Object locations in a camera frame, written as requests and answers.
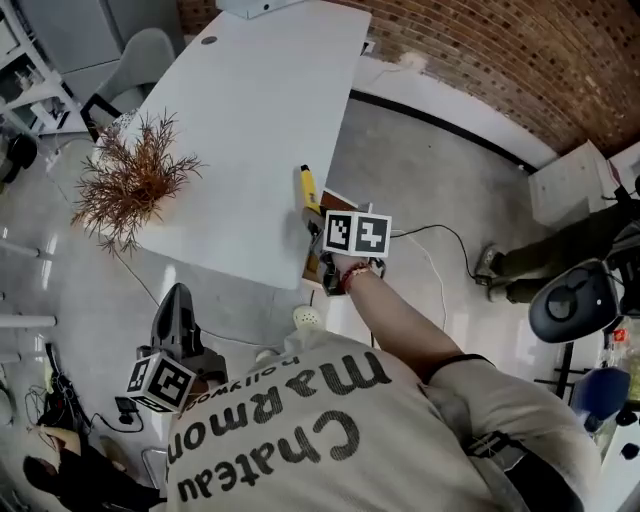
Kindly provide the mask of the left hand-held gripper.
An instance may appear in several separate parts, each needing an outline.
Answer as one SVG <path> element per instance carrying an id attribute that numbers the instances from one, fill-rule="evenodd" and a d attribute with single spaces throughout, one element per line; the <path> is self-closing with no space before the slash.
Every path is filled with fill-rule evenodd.
<path id="1" fill-rule="evenodd" d="M 192 356 L 177 361 L 166 351 Z M 225 359 L 201 342 L 191 292 L 174 284 L 159 305 L 151 327 L 150 345 L 164 350 L 138 358 L 126 385 L 126 397 L 160 414 L 183 410 L 196 381 L 227 382 Z"/>

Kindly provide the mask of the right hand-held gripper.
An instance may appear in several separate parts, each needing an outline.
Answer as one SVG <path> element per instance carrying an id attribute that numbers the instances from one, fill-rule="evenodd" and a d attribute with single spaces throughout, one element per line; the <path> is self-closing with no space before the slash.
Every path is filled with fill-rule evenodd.
<path id="1" fill-rule="evenodd" d="M 390 216 L 358 210 L 326 210 L 304 207 L 302 219 L 311 234 L 308 269 L 327 296 L 345 294 L 333 257 L 365 258 L 381 277 L 389 254 Z"/>

